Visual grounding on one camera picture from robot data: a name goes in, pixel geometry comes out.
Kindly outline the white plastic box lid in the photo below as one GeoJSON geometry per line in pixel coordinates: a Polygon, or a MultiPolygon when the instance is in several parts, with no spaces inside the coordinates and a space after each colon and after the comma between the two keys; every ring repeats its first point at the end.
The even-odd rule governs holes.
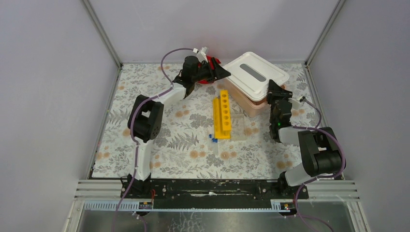
{"type": "Polygon", "coordinates": [[[245,52],[223,68],[231,74],[227,80],[254,102],[266,97],[270,80],[281,86],[290,78],[287,72],[253,52],[245,52]]]}

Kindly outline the pink plastic storage box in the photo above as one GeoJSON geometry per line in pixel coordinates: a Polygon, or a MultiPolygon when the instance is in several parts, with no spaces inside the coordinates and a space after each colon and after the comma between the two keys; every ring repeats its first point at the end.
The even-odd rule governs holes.
{"type": "Polygon", "coordinates": [[[256,80],[249,81],[247,84],[240,84],[240,87],[248,88],[250,86],[245,91],[236,87],[230,80],[225,80],[224,86],[233,100],[249,117],[256,117],[270,108],[266,99],[268,81],[260,84],[260,81],[256,80]]]}

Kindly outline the yellow test tube rack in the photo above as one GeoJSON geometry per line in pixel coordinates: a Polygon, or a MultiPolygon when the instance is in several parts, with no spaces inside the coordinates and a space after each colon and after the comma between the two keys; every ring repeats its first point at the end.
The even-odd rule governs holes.
{"type": "Polygon", "coordinates": [[[215,138],[218,140],[230,139],[232,131],[232,121],[228,90],[221,90],[220,96],[215,98],[212,103],[215,138]]]}

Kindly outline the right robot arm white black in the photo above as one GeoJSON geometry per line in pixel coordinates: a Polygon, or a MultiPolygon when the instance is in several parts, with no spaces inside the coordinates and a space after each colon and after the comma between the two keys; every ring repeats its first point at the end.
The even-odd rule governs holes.
{"type": "Polygon", "coordinates": [[[316,177],[336,177],[346,167],[346,159],[330,127],[310,128],[291,124],[292,109],[301,100],[293,99],[291,91],[270,80],[267,87],[267,103],[270,105],[269,134],[277,143],[298,146],[301,164],[284,171],[277,179],[276,189],[281,198],[289,199],[296,187],[309,183],[316,177]]]}

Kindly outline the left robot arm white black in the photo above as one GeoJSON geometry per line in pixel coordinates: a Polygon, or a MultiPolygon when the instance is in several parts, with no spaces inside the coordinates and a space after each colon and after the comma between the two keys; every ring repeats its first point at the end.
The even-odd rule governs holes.
{"type": "Polygon", "coordinates": [[[143,199],[150,192],[151,150],[161,130],[164,108],[187,98],[197,82],[205,80],[213,83],[230,75],[214,57],[199,61],[196,56],[187,56],[169,89],[152,97],[139,95],[136,98],[127,125],[136,143],[134,168],[128,187],[137,198],[143,199]]]}

